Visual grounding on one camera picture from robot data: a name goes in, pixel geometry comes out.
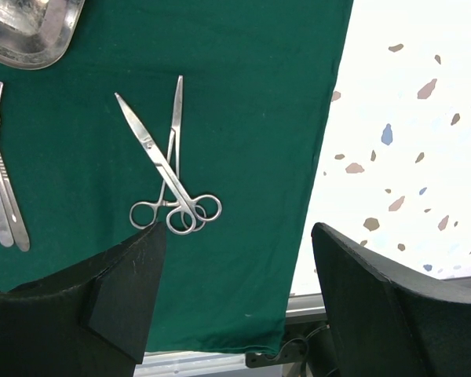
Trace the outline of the green surgical cloth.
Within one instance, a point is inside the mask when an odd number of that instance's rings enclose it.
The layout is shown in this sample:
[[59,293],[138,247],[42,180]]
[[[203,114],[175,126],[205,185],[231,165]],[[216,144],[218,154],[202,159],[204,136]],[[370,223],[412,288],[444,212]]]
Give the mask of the green surgical cloth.
[[275,353],[350,1],[88,1],[49,68],[0,64],[0,149],[31,240],[0,245],[0,291],[134,234],[160,176],[123,97],[165,148],[184,80],[181,182],[221,216],[169,234],[147,349]]

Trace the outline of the steel hemostat forceps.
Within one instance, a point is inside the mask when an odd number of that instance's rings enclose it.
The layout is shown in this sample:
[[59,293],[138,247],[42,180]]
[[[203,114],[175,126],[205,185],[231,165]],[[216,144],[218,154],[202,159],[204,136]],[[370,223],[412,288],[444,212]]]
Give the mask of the steel hemostat forceps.
[[[175,156],[175,167],[174,172],[177,177],[180,176],[180,142],[181,142],[181,119],[183,110],[183,89],[184,89],[184,76],[179,75],[177,78],[177,86],[173,99],[173,115],[172,123],[170,127],[169,140],[166,151],[166,160],[168,163],[171,162],[172,156]],[[147,226],[152,225],[156,222],[160,207],[178,207],[177,201],[165,200],[166,183],[163,181],[159,191],[159,197],[155,202],[150,201],[138,201],[130,208],[129,219],[130,223],[134,228],[145,229]],[[152,220],[145,225],[141,225],[136,222],[133,218],[133,211],[139,206],[146,206],[152,209]]]

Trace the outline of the steel surgical scissors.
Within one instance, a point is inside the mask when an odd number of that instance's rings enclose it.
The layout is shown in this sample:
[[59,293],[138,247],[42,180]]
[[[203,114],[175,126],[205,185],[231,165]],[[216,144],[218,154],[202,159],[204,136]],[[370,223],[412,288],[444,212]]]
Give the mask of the steel surgical scissors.
[[[135,137],[140,142],[141,146],[144,148],[150,160],[154,163],[155,168],[161,175],[164,183],[170,189],[177,200],[177,204],[166,216],[166,225],[168,229],[177,235],[187,235],[190,232],[193,232],[196,229],[197,223],[206,223],[215,221],[221,216],[222,212],[222,203],[214,195],[203,194],[197,196],[196,198],[190,197],[185,187],[182,185],[180,179],[176,173],[171,168],[170,164],[167,162],[166,157],[162,154],[159,149],[159,146],[156,144],[150,133],[147,131],[144,124],[137,117],[131,107],[125,102],[125,100],[118,94],[115,93],[115,97],[119,103],[119,106],[122,110],[122,113],[130,126],[130,129],[133,131]],[[199,201],[203,199],[211,199],[217,204],[216,213],[211,216],[202,216],[196,212],[196,208],[199,207]],[[171,218],[175,214],[187,215],[191,218],[192,223],[190,226],[184,230],[176,229],[171,224]]]

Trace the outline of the steel instrument tray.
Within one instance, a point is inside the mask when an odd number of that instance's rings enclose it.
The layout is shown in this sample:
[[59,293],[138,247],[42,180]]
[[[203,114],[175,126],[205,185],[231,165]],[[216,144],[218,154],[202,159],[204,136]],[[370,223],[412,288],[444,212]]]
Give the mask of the steel instrument tray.
[[21,70],[55,64],[68,50],[84,0],[0,0],[0,63]]

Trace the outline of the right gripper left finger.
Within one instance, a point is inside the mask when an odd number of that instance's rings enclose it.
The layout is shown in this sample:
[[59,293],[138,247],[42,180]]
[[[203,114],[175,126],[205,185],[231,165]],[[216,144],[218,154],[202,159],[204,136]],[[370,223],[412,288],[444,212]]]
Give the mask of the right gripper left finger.
[[165,255],[157,223],[0,291],[0,376],[131,376],[144,359]]

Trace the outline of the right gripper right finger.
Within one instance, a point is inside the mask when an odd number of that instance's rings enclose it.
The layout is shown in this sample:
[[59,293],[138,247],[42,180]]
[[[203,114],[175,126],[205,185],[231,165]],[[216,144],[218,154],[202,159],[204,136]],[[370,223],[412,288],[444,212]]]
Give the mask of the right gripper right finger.
[[324,223],[312,246],[342,376],[471,376],[471,288],[379,255]]

